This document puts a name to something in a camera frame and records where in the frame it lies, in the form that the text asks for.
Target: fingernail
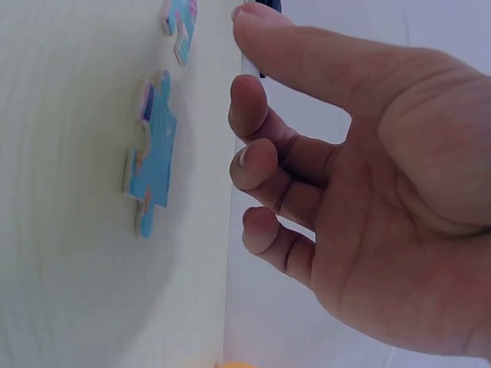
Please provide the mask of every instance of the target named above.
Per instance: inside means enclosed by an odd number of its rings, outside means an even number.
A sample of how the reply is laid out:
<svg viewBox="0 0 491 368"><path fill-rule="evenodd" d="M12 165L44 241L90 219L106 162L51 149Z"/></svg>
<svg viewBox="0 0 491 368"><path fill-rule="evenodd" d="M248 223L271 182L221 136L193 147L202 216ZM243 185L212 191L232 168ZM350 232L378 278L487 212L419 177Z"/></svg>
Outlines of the fingernail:
<svg viewBox="0 0 491 368"><path fill-rule="evenodd" d="M232 16L230 17L233 21L235 21L235 19L239 16L239 13L242 13L240 8L241 6L238 6L237 8L233 9Z"/></svg>
<svg viewBox="0 0 491 368"><path fill-rule="evenodd" d="M246 165L246 153L247 153L248 147L242 150L239 156L239 166L244 167Z"/></svg>

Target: black object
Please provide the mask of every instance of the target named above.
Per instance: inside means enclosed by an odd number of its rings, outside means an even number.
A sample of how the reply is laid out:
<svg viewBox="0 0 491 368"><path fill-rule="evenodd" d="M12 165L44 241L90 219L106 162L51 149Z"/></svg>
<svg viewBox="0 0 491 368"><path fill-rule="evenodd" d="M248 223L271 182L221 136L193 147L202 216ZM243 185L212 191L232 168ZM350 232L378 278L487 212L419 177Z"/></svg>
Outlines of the black object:
<svg viewBox="0 0 491 368"><path fill-rule="evenodd" d="M268 7L275 9L278 13L282 12L281 0L255 0L255 2L267 5ZM259 76L263 79L266 78L266 76L263 73L259 73Z"/></svg>

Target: puzzle piece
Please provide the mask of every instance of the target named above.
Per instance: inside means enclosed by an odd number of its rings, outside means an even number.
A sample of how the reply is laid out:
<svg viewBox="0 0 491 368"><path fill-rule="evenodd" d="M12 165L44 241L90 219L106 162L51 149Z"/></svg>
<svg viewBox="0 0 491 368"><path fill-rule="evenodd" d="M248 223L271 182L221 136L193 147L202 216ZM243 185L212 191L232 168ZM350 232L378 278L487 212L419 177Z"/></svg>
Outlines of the puzzle piece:
<svg viewBox="0 0 491 368"><path fill-rule="evenodd" d="M154 83L146 82L138 103L137 120L145 133L143 149L127 154L124 193L138 200L135 226L138 235L149 238L155 205L167 206L170 164L177 119L169 110L169 71L158 73Z"/></svg>
<svg viewBox="0 0 491 368"><path fill-rule="evenodd" d="M177 29L174 54L180 65L186 65L197 15L198 0L164 0L160 11L163 33L172 36Z"/></svg>

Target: white table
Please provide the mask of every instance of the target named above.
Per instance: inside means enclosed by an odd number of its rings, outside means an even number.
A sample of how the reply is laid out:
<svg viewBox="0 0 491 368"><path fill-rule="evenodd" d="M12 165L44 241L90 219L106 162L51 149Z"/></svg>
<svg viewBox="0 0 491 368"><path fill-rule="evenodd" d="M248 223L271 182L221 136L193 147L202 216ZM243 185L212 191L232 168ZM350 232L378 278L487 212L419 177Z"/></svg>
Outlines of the white table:
<svg viewBox="0 0 491 368"><path fill-rule="evenodd" d="M0 0L0 366L169 367L222 358L240 73L230 13L202 0L179 68L160 0ZM171 70L168 209L133 234L124 157L139 79Z"/></svg>

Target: palm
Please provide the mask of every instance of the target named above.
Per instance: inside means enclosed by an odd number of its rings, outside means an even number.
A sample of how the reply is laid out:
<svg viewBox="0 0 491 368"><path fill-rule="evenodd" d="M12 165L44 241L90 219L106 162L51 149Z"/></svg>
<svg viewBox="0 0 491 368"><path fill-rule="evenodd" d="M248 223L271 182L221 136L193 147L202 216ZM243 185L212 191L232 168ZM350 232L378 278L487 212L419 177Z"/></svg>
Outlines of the palm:
<svg viewBox="0 0 491 368"><path fill-rule="evenodd" d="M354 121L332 163L311 287L333 315L373 337L420 351L464 352L489 316L482 290L491 280L490 239L435 228L474 230L426 215L431 210L382 147L378 125Z"/></svg>
<svg viewBox="0 0 491 368"><path fill-rule="evenodd" d="M258 80L236 78L229 122L248 146L231 177L264 206L244 215L245 246L372 337L489 353L491 80L438 52L242 9L234 35L249 60L352 116L343 144L314 140L285 125Z"/></svg>

